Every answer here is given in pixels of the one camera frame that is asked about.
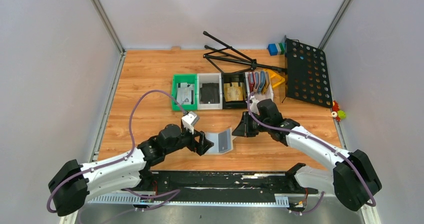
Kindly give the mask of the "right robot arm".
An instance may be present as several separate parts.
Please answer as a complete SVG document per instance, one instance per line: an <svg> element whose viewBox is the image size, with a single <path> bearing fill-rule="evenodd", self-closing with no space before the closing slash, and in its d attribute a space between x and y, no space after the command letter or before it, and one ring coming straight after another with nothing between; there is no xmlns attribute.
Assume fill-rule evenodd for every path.
<svg viewBox="0 0 424 224"><path fill-rule="evenodd" d="M294 171L301 187L334 194L352 211L364 205L376 206L374 195L382 189L382 184L365 152L348 151L323 141L298 122L284 118L270 99L259 101L256 107L257 112L248 109L242 114L233 136L255 137L266 132L274 141L305 153L326 168L323 171L301 164Z"/></svg>

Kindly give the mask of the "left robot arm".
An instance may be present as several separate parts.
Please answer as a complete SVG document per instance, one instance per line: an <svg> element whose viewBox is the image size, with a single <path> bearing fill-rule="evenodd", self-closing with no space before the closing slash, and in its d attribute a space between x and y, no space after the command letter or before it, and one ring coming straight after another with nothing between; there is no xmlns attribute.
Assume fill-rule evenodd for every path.
<svg viewBox="0 0 424 224"><path fill-rule="evenodd" d="M48 183L47 209L66 216L100 195L150 185L151 167L163 162L168 154L187 148L202 156L212 148L214 143L205 135L169 124L158 135L123 154L89 163L69 160Z"/></svg>

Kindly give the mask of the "gold cards stack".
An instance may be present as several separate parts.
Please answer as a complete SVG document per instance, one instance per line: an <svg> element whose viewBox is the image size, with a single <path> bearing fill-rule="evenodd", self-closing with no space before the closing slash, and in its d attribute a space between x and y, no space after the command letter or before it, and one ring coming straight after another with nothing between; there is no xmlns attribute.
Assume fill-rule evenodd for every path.
<svg viewBox="0 0 424 224"><path fill-rule="evenodd" d="M244 100L244 84L241 82L224 83L224 97L226 102Z"/></svg>

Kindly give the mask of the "white bin with card holders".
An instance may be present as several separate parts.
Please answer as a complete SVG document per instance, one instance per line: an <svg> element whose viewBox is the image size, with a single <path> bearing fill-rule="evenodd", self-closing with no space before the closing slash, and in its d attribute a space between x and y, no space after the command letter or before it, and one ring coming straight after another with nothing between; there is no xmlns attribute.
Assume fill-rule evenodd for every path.
<svg viewBox="0 0 424 224"><path fill-rule="evenodd" d="M260 94L258 94L257 93L257 90L258 90L258 86L259 86L259 79L260 79L260 71L251 71L251 72L254 72L255 73L255 87L254 87L254 90L251 92L251 93L253 93L253 95L255 95L256 96L256 98L258 99L258 100L264 100L264 99L271 99L271 100L273 100L273 98L274 98L274 91L273 91L273 88L272 87L270 87L269 89L267 89L265 86L264 86L264 88L263 88L263 90L262 90L262 93L260 93ZM244 78L245 78L245 84L246 84L246 99L248 98L248 96L249 96L249 94L250 94L250 92L249 92L249 84L248 84L248 73L249 72L245 72L244 74L243 74L243 76L244 76Z"/></svg>

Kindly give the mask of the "black cards stack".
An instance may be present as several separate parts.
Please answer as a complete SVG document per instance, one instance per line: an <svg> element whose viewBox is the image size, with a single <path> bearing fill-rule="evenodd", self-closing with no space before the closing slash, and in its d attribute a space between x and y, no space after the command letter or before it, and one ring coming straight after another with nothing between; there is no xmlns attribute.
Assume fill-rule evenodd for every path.
<svg viewBox="0 0 424 224"><path fill-rule="evenodd" d="M218 83L203 83L199 89L200 102L203 104L219 104L219 90L220 88Z"/></svg>

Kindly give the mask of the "white bin with black cards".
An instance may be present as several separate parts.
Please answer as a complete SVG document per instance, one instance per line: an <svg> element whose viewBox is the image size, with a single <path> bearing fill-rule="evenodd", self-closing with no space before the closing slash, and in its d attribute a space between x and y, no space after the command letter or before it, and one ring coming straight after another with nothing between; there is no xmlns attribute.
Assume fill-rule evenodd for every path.
<svg viewBox="0 0 424 224"><path fill-rule="evenodd" d="M197 74L197 109L220 110L223 107L220 73Z"/></svg>

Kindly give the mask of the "red card holder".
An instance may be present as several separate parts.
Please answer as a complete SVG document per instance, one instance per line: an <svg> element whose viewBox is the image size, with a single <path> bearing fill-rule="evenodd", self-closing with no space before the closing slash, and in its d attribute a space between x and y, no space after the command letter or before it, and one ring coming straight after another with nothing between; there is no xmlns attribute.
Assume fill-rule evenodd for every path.
<svg viewBox="0 0 424 224"><path fill-rule="evenodd" d="M254 90L255 83L256 83L256 77L254 72L248 73L248 85L249 85L249 92L251 93Z"/></svg>

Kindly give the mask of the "blue card holder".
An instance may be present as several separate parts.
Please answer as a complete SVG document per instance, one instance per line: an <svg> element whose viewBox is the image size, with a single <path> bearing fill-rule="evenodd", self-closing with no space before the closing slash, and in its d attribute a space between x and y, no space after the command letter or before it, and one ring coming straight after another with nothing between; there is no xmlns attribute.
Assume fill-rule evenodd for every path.
<svg viewBox="0 0 424 224"><path fill-rule="evenodd" d="M264 88L265 83L266 83L266 73L265 73L265 71L260 71L259 86L258 86L258 89L257 89L258 94L262 93L262 90Z"/></svg>

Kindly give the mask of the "white cards stack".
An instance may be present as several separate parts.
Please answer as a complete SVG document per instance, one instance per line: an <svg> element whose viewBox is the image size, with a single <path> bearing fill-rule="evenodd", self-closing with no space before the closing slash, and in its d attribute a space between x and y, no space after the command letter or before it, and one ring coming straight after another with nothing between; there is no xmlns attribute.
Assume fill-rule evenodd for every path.
<svg viewBox="0 0 424 224"><path fill-rule="evenodd" d="M177 101L181 105L192 105L194 104L194 84L191 83L178 83L177 84Z"/></svg>

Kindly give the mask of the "black tripod legs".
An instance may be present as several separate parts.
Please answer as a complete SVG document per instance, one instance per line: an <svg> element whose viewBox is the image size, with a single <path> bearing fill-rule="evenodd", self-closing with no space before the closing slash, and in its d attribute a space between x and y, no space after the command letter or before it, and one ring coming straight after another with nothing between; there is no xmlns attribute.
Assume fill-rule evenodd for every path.
<svg viewBox="0 0 424 224"><path fill-rule="evenodd" d="M226 44L225 42L221 41L215 36L209 34L207 31L203 31L203 35L206 37L209 37L210 39L224 46L224 48L216 49L208 45L204 45L204 48L206 50L209 50L209 52L203 54L202 56L204 59L209 61L221 73L224 73L224 71L217 64L215 64L214 61L229 62L229 63L248 66L248 68L240 70L240 71L236 71L235 73L255 71L257 68L268 69L268 70L272 70L272 71L275 71L278 73L284 73L284 74L288 72L287 68L264 65L264 64L258 63L257 59L250 58L249 56L243 54L242 52Z"/></svg>

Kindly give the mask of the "green bin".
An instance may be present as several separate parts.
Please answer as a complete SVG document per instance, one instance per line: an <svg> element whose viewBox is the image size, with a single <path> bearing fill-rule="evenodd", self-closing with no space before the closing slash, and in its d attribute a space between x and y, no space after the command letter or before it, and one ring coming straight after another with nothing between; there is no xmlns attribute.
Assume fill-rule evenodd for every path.
<svg viewBox="0 0 424 224"><path fill-rule="evenodd" d="M175 74L171 95L188 111L198 109L200 86L197 74Z"/></svg>

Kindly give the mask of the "black music stand desk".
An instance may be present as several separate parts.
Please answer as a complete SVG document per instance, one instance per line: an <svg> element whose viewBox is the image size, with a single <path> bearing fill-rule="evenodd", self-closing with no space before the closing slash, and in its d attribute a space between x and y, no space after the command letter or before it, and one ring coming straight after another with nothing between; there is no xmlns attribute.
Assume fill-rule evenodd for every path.
<svg viewBox="0 0 424 224"><path fill-rule="evenodd" d="M325 108L333 106L329 71L323 50L284 39L286 58L285 95Z"/></svg>

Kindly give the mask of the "blue green toy block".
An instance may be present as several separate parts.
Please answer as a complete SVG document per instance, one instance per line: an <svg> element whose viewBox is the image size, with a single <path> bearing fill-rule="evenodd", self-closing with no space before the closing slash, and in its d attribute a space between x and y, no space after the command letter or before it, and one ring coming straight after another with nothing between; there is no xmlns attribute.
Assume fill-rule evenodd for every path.
<svg viewBox="0 0 424 224"><path fill-rule="evenodd" d="M285 43L268 44L267 47L270 56L284 55L286 52Z"/></svg>

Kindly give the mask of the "red green toy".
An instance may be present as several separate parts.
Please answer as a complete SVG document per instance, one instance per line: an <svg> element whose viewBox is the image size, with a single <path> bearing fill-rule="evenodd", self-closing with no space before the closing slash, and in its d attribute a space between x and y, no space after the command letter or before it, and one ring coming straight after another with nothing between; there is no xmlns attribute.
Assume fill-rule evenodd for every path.
<svg viewBox="0 0 424 224"><path fill-rule="evenodd" d="M344 120L347 117L346 113L343 110L341 110L341 108L339 107L339 104L337 103L337 101L332 102L331 111L332 111L331 116L337 122L340 122L341 120Z"/></svg>

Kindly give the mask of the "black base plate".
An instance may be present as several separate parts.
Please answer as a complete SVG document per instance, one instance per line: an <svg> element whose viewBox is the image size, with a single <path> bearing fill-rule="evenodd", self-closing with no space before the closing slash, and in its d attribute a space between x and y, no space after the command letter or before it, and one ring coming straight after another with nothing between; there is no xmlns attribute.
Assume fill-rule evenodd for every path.
<svg viewBox="0 0 424 224"><path fill-rule="evenodd" d="M317 194L301 187L284 171L153 171L147 181L131 190L162 194L180 190L172 200L179 201L273 201L277 194Z"/></svg>

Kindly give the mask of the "yellow triangle frame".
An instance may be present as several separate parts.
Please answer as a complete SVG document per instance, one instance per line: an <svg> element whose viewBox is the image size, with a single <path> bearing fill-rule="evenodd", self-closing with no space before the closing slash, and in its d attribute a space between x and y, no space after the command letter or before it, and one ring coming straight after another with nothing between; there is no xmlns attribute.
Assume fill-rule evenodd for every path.
<svg viewBox="0 0 424 224"><path fill-rule="evenodd" d="M270 87L276 88L279 85L283 84L286 79L285 77L281 76L277 72L269 69L265 69L265 87L269 89Z"/></svg>

